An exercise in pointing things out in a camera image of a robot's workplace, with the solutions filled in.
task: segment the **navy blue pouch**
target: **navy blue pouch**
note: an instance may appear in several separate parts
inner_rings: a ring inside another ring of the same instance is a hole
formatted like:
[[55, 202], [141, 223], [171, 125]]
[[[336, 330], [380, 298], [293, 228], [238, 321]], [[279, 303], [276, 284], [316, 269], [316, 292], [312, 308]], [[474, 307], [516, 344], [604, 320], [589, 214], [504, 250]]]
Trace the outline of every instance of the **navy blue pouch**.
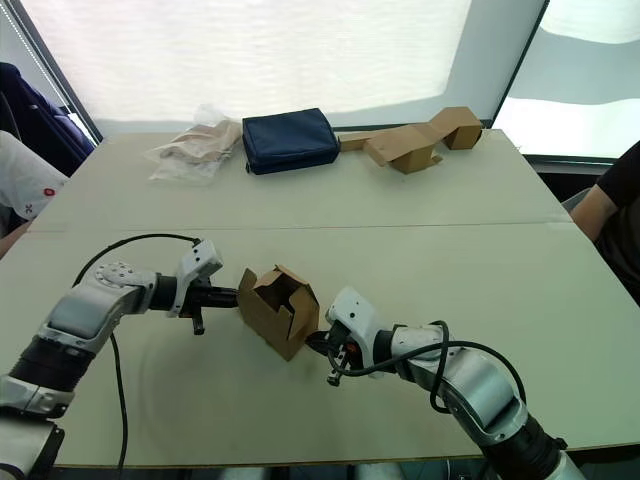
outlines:
[[242, 120], [247, 171], [258, 175], [333, 162], [340, 143], [318, 108]]

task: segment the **black shirt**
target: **black shirt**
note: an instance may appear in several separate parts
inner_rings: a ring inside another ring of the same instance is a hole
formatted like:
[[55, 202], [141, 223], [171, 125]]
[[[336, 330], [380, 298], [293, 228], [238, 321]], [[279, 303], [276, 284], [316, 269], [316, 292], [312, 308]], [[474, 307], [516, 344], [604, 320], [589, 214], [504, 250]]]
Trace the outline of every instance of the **black shirt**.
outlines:
[[598, 180], [620, 209], [605, 224], [596, 247], [640, 305], [640, 142]]

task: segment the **window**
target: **window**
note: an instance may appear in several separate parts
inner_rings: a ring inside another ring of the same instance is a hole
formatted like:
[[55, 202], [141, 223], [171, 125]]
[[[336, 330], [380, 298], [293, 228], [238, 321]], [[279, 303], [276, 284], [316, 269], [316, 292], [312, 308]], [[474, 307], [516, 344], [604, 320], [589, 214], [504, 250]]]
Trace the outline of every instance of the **window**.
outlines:
[[490, 118], [542, 3], [22, 1], [105, 135], [176, 130], [207, 103], [234, 117], [318, 106], [334, 126], [461, 104]]
[[640, 0], [552, 0], [494, 123], [522, 153], [617, 158], [640, 139]]

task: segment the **person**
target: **person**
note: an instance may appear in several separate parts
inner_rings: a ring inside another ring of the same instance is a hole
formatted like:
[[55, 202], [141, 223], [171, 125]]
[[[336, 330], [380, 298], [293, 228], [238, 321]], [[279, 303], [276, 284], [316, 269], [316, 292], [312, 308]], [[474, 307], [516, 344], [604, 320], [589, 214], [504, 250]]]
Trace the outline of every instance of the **person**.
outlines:
[[[0, 259], [67, 180], [13, 135], [0, 130]], [[9, 232], [11, 211], [27, 223]]]
[[640, 306], [640, 142], [570, 212]]

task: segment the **cardboard box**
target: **cardboard box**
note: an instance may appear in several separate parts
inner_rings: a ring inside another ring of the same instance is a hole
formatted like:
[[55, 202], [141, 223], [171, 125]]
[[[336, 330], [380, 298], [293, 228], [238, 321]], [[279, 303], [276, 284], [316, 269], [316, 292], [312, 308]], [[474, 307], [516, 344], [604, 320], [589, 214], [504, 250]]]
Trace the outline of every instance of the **cardboard box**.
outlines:
[[246, 269], [238, 287], [244, 322], [289, 361], [318, 329], [320, 306], [309, 284], [282, 265], [258, 278]]
[[473, 148], [482, 134], [482, 122], [468, 107], [447, 107], [429, 122], [442, 132], [444, 143], [450, 150]]
[[363, 150], [380, 166], [389, 163], [403, 173], [424, 170], [438, 163], [433, 156], [436, 141], [412, 125], [389, 129], [364, 142]]
[[416, 130], [418, 130], [420, 132], [420, 134], [423, 137], [425, 137], [434, 146], [435, 146], [436, 143], [438, 143], [440, 140], [442, 140], [444, 138], [444, 133], [442, 133], [440, 130], [436, 130], [433, 127], [433, 125], [431, 125], [431, 123], [429, 123], [429, 122], [427, 122], [427, 123], [414, 123], [411, 126], [413, 128], [415, 128]]

